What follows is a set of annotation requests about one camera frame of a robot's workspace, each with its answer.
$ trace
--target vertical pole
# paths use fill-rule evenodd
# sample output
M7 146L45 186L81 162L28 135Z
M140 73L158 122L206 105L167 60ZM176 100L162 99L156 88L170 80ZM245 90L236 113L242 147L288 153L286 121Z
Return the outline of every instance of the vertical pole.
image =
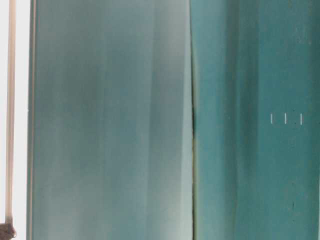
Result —
M15 123L16 0L9 0L8 79L6 109L5 223L12 224Z

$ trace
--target green glass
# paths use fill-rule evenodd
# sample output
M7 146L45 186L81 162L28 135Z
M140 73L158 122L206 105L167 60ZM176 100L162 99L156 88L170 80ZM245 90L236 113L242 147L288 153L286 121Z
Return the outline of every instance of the green glass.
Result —
M320 2L192 0L195 239L318 240Z
M27 239L190 240L187 3L32 4Z

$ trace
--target white background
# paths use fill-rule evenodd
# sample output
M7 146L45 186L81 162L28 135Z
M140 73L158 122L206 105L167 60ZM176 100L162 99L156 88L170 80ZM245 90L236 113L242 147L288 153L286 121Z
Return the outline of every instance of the white background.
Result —
M0 222L5 220L5 157L7 112L9 0L0 0ZM26 239L27 115L30 1L16 0L15 121L13 225L16 240Z

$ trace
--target white marks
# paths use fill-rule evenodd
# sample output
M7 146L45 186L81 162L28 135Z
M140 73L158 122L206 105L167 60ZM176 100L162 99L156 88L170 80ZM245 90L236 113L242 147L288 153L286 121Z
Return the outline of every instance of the white marks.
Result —
M289 119L288 114L285 112L284 113L284 124L285 125L287 125L288 119ZM275 118L274 118L274 114L273 113L270 113L270 123L272 125L275 123ZM304 124L304 115L302 113L300 113L300 126L302 126L303 124Z

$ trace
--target glass panel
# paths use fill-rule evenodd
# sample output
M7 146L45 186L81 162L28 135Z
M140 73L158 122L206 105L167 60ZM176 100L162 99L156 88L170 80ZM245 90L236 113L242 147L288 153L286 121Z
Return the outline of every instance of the glass panel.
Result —
M30 239L192 238L187 7L37 1Z

